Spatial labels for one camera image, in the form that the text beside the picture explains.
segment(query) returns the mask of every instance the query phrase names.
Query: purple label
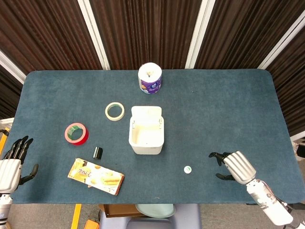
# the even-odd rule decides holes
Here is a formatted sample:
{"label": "purple label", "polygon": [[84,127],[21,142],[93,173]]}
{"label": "purple label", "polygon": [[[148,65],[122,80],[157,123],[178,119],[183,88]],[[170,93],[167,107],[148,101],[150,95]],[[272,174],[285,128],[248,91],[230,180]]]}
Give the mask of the purple label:
{"label": "purple label", "polygon": [[152,83],[145,82],[141,80],[141,90],[147,94],[154,94],[156,93],[161,87],[161,76],[160,78]]}

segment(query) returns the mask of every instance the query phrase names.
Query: robotic arm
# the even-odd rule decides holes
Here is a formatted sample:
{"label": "robotic arm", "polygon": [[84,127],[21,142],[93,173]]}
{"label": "robotic arm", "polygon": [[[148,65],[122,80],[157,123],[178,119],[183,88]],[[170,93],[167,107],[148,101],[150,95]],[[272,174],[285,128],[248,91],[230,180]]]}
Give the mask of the robotic arm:
{"label": "robotic arm", "polygon": [[305,229],[304,221],[301,223],[294,219],[283,204],[289,206],[278,199],[265,182],[255,179],[256,170],[242,152],[223,154],[213,152],[209,157],[216,157],[218,165],[221,166],[223,163],[231,173],[227,176],[217,173],[216,176],[222,180],[236,180],[238,183],[246,185],[247,192],[275,225]]}
{"label": "robotic arm", "polygon": [[18,139],[0,160],[0,229],[5,229],[7,218],[12,204],[10,197],[19,185],[33,179],[38,171],[38,164],[35,164],[32,172],[21,178],[21,169],[33,138],[28,136]]}

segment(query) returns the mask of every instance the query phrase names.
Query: red tape roll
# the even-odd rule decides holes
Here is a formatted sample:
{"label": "red tape roll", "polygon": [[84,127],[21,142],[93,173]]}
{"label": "red tape roll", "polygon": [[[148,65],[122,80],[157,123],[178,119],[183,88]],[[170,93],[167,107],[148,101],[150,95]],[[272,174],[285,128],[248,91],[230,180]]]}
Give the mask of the red tape roll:
{"label": "red tape roll", "polygon": [[[72,133],[78,129],[82,129],[81,137],[79,139],[72,140]],[[67,142],[70,142],[71,144],[76,145],[76,146],[84,144],[87,141],[88,137],[89,137],[89,131],[81,123],[72,123],[65,130],[65,138],[66,138]]]}

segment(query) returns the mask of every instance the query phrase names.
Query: gray floor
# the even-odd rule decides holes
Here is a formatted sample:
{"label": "gray floor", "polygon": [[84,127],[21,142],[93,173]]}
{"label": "gray floor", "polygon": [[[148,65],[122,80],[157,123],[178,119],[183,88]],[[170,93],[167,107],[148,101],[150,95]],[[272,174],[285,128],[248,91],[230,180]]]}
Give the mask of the gray floor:
{"label": "gray floor", "polygon": [[[299,162],[305,178],[305,160]],[[98,218],[97,205],[82,205],[79,229],[87,219]],[[9,222],[12,229],[69,229],[74,205],[19,204],[12,205]],[[305,219],[305,210],[294,210],[293,215]],[[202,204],[203,229],[281,229],[274,226],[258,206],[245,204]]]}

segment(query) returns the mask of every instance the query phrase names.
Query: brown curtain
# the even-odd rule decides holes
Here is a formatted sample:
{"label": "brown curtain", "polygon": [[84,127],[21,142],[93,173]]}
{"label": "brown curtain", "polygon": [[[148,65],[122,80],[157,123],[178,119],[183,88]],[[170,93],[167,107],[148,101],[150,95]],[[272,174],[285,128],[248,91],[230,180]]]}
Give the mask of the brown curtain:
{"label": "brown curtain", "polygon": [[0,65],[0,119],[13,118],[22,84]]}
{"label": "brown curtain", "polygon": [[77,0],[1,0],[0,47],[25,73],[102,69]]}
{"label": "brown curtain", "polygon": [[91,0],[111,69],[185,67],[201,0]]}
{"label": "brown curtain", "polygon": [[268,66],[290,135],[305,131],[305,27]]}
{"label": "brown curtain", "polygon": [[257,68],[304,10],[304,0],[216,0],[195,68]]}

